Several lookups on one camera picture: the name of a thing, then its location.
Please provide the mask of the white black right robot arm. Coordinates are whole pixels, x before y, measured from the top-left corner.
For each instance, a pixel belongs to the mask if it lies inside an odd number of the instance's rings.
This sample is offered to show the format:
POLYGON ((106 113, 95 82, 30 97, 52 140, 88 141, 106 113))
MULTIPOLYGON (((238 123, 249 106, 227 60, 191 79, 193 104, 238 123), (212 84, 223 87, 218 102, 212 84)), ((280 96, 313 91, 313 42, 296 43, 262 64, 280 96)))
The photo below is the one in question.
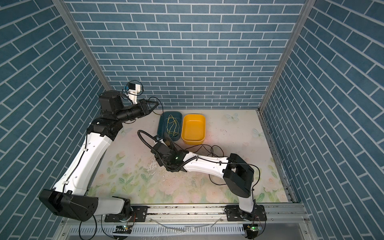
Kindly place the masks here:
POLYGON ((240 218, 248 221, 267 221, 264 207, 257 205, 254 200, 255 171, 239 155, 201 156, 187 150, 177 150, 174 145, 167 146, 159 141, 154 146, 146 145, 158 164, 169 172, 198 172, 224 180, 225 185, 239 199, 236 213, 240 218))

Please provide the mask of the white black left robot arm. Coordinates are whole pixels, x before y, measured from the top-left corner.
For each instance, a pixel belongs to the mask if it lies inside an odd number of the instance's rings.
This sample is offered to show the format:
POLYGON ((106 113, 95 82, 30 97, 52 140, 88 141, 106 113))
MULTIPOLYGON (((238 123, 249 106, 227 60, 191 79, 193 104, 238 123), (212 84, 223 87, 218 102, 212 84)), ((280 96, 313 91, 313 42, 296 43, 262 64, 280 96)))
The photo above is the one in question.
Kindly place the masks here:
POLYGON ((149 115, 159 105, 141 99, 125 106, 122 95, 119 91, 106 91, 99 96, 101 115, 87 128, 81 149, 58 182, 51 189, 41 191, 39 200, 54 215, 81 222, 102 215, 113 215, 120 222, 132 218, 129 199, 86 195, 100 161, 123 124, 149 115))

